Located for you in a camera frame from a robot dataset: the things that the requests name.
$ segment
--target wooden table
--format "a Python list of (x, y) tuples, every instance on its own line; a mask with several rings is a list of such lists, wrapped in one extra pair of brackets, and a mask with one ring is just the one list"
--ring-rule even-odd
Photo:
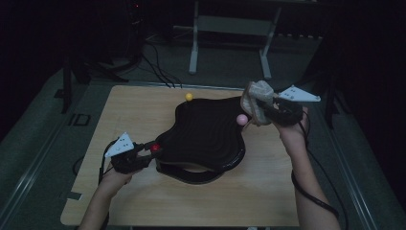
[[(223, 99), (241, 91), (115, 86), (83, 159), (61, 215), (79, 225), (98, 186), (102, 153), (125, 131), (145, 143), (174, 124), (174, 110), (191, 92), (195, 98)], [(132, 226), (298, 226), (290, 159), (274, 126), (249, 126), (242, 133), (242, 162), (216, 181), (190, 185), (158, 173), (156, 164), (133, 176), (110, 207), (111, 225)]]

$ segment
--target small ball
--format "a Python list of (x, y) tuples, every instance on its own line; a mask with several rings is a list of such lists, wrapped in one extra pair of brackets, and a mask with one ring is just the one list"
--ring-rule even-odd
[(159, 150), (160, 148), (161, 148), (161, 147), (160, 147), (158, 144), (154, 144), (154, 145), (151, 146), (150, 150), (151, 150), (151, 151), (157, 151), (157, 150)]
[(185, 98), (186, 98), (186, 101), (190, 102), (191, 100), (193, 100), (193, 94), (187, 93)]
[(240, 126), (245, 126), (245, 125), (248, 123), (248, 117), (245, 116), (245, 114), (239, 114), (239, 115), (237, 116), (237, 123), (238, 123)]

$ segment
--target person's left hand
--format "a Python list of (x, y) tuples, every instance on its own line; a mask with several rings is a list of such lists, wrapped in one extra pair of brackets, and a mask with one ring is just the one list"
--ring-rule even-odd
[(131, 172), (129, 174), (123, 174), (116, 172), (115, 169), (111, 169), (113, 166), (111, 163), (107, 167), (107, 172), (103, 175), (101, 183), (98, 187), (98, 193), (102, 193), (105, 196), (113, 197), (125, 184), (131, 181), (132, 175), (139, 172)]

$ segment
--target white tag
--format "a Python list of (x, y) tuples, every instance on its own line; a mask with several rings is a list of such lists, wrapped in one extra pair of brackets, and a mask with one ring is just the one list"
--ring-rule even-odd
[(134, 145), (132, 144), (132, 141), (129, 138), (128, 134), (125, 132), (119, 138), (119, 140), (117, 140), (116, 143), (114, 143), (114, 145), (110, 147), (110, 149), (107, 151), (107, 153), (104, 155), (104, 157), (118, 155), (120, 153), (123, 153), (128, 150), (133, 150), (133, 149), (134, 149)]
[(295, 85), (292, 85), (290, 88), (281, 92), (279, 97), (291, 102), (319, 102), (321, 100), (319, 96), (307, 93), (306, 91), (295, 87)]

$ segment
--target yellow ball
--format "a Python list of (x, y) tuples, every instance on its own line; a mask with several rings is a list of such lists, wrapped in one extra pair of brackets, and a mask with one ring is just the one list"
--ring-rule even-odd
[(186, 98), (186, 101), (190, 102), (191, 100), (193, 100), (193, 94), (187, 93), (185, 98)]

